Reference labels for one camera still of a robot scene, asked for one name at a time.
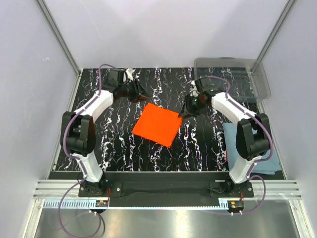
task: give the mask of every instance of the transparent storage box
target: transparent storage box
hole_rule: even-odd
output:
[[[271,96],[263,65],[254,59],[197,58],[194,66],[195,78],[214,75],[227,79],[229,94],[238,102],[258,103]],[[211,81],[226,88],[221,80]]]

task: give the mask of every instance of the black marble surface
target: black marble surface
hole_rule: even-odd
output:
[[[84,69],[73,110],[90,99],[97,89],[97,69]],[[103,79],[108,69],[102,70]],[[252,95],[248,74],[242,68],[200,68],[198,76],[225,77],[231,84],[230,94],[239,100]],[[194,80],[193,68],[137,68],[133,76],[149,93],[150,102],[179,112],[183,99]],[[225,86],[220,80],[214,85]],[[208,113],[183,121],[171,146],[164,147],[131,133],[148,102],[130,103],[122,98],[105,110],[96,121],[95,154],[104,171],[226,171],[226,153],[222,123],[229,122],[221,113],[210,108]],[[257,112],[255,104],[242,103]],[[61,150],[56,171],[79,171],[76,161]]]

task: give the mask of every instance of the black mounting bracket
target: black mounting bracket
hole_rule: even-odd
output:
[[[223,182],[210,182],[209,183],[209,190],[210,190],[210,197],[212,198],[222,198],[222,197],[234,197],[240,198],[241,192],[243,192],[243,197],[254,197],[253,188],[251,182],[247,181],[245,183],[241,183],[239,187],[232,190],[231,192],[226,192],[221,190],[224,185]]]
[[[107,190],[110,189],[110,197],[120,197],[122,182],[108,181],[105,174],[99,182],[84,181],[80,184],[79,197],[108,197]]]

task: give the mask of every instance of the light blue towel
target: light blue towel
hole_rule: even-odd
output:
[[[239,156],[239,153],[236,149],[237,127],[232,123],[224,123],[223,132],[224,140],[227,147],[229,170],[231,170]],[[268,157],[268,155],[269,151],[265,155],[263,155],[263,158]],[[258,162],[258,164],[254,167],[253,172],[259,174],[273,175],[275,171],[279,170],[281,170],[281,165],[279,164],[276,152],[274,151],[272,158],[265,162]]]

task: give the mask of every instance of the red cloth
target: red cloth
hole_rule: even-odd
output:
[[[178,113],[148,103],[132,133],[170,148],[182,121]]]

